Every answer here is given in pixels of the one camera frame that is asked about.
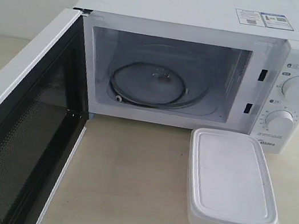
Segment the white lidded plastic container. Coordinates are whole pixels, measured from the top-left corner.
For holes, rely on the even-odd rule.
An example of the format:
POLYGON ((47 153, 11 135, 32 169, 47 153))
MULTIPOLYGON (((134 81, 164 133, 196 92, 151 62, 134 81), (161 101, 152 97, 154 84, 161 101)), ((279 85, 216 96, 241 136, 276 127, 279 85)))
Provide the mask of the white lidded plastic container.
POLYGON ((268 165, 256 139, 194 129, 188 161, 189 224, 279 224, 268 165))

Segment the white microwave door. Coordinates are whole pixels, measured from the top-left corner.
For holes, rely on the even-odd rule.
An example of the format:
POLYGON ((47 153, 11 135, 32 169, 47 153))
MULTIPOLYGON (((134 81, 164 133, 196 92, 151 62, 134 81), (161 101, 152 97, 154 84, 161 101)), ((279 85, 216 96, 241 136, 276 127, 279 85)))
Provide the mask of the white microwave door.
POLYGON ((0 224, 40 224, 86 130, 84 28, 64 9, 0 70, 0 224))

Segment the white microwave oven body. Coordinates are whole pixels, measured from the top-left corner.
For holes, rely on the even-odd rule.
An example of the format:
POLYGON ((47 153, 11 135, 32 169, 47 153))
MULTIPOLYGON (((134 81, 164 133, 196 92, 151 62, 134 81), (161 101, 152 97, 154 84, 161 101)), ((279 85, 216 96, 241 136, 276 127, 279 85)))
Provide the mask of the white microwave oven body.
POLYGON ((280 153, 299 127, 299 101, 283 84, 299 76, 299 0, 78 0, 85 20, 89 111, 186 129, 249 135, 264 151, 280 153), (235 9, 281 14, 294 31, 240 24, 235 9), (161 44, 196 54, 210 80, 194 105, 158 109, 117 101, 109 67, 132 47, 161 44), (268 130, 271 112, 291 113, 291 131, 268 130))

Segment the glass turntable plate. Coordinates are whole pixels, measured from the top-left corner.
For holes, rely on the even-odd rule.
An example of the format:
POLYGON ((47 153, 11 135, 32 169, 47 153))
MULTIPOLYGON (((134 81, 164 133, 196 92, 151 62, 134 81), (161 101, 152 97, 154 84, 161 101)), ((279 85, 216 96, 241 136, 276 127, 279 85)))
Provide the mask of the glass turntable plate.
POLYGON ((175 110, 197 104, 211 85, 196 54, 161 44, 120 53, 110 64, 109 76, 117 101, 152 109, 175 110))

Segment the lower white timer knob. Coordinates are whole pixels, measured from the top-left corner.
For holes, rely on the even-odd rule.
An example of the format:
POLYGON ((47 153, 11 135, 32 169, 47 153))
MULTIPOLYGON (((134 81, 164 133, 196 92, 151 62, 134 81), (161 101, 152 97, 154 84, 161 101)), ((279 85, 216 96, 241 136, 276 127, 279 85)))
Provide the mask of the lower white timer knob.
POLYGON ((271 112, 265 118, 265 123, 268 130, 278 133, 289 132, 294 126, 293 116, 285 110, 271 112))

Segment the blue white label sticker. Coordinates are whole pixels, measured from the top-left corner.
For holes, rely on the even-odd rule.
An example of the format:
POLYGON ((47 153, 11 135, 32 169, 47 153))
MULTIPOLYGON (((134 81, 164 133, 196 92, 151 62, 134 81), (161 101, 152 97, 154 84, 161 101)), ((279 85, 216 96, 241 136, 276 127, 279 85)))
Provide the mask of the blue white label sticker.
POLYGON ((240 24, 294 31, 286 16, 252 10, 235 9, 240 24))

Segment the upper white power knob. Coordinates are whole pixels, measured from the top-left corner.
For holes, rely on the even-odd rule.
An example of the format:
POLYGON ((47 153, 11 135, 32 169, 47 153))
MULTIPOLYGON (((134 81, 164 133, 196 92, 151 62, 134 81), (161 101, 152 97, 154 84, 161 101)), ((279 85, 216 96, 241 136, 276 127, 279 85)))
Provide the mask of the upper white power knob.
POLYGON ((281 91, 287 100, 299 101, 299 76, 288 79, 281 91))

